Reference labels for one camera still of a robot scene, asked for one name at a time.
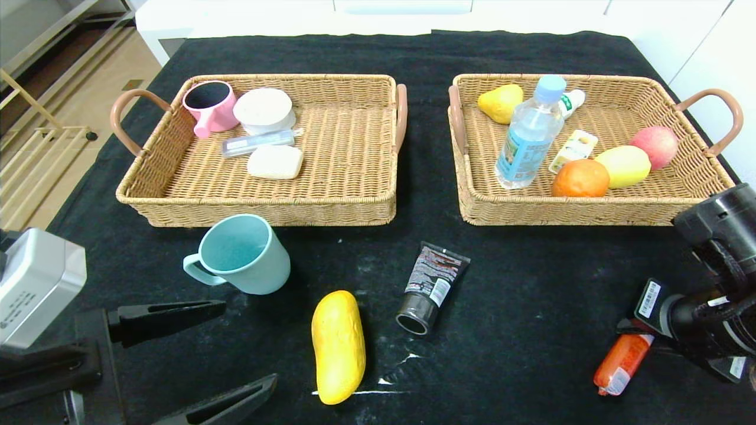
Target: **black tablecloth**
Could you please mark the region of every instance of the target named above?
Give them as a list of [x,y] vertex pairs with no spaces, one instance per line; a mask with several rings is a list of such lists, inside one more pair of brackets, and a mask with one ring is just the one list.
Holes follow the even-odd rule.
[[[88,281],[45,340],[62,339],[73,313],[84,309],[228,303],[222,318],[116,348],[131,423],[150,423],[272,372],[280,374],[278,388],[247,423],[756,423],[747,383],[720,383],[672,355],[651,354],[622,397],[596,394],[593,372],[648,277],[683,291],[711,286],[673,229],[476,227],[460,217],[446,116],[454,76],[659,79],[629,40],[446,32],[194,39],[149,89],[170,100],[186,79],[212,73],[385,73],[407,84],[398,212],[379,227],[277,228],[293,273],[269,296],[207,287],[181,270],[205,229],[153,228],[116,202],[132,157],[111,138],[49,228],[87,249]],[[161,114],[139,101],[123,127],[142,142]],[[424,339],[394,322],[421,240],[472,258]],[[361,309],[367,370],[359,389],[397,393],[354,395],[337,406],[312,395],[311,315],[338,289],[352,291]],[[384,374],[396,384],[379,385]]]

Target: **soap bar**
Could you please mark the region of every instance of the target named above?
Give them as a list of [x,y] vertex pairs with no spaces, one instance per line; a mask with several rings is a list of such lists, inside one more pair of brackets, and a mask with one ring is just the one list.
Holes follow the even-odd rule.
[[249,155],[247,172],[260,178],[295,178],[302,167],[302,151],[291,146],[264,145]]

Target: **light blue mug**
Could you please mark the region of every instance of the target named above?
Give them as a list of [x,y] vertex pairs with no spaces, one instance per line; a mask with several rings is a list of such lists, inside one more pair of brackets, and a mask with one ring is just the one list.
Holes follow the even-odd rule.
[[244,293],[265,295],[286,283],[291,261],[265,219],[238,214],[205,233],[200,251],[184,258],[184,271],[206,285],[228,282]]

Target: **pink cup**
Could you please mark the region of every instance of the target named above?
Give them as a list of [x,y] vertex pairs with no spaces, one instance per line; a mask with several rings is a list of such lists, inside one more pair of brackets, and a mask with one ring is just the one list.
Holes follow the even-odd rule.
[[199,138],[207,138],[211,132],[224,132],[239,123],[234,116],[236,96],[225,81],[201,82],[190,88],[181,102],[197,120],[194,134]]

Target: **small yellow package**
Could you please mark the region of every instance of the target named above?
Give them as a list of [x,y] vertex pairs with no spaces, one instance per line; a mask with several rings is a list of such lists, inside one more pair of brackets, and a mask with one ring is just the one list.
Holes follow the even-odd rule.
[[549,166],[549,171],[556,174],[568,162],[588,158],[598,142],[599,138],[589,132],[573,131],[562,149],[559,149],[559,152],[556,153],[554,161]]

